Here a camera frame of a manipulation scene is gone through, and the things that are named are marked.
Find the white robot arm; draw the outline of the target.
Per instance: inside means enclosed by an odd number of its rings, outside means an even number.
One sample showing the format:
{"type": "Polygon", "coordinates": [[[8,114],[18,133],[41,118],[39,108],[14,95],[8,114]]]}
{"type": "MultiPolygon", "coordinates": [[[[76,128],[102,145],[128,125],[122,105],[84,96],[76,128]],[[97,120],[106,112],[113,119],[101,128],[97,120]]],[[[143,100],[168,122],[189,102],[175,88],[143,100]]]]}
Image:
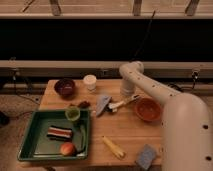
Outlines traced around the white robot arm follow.
{"type": "Polygon", "coordinates": [[[140,61],[121,65],[119,72],[124,96],[138,87],[163,106],[162,171],[213,171],[213,112],[208,105],[147,77],[140,61]]]}

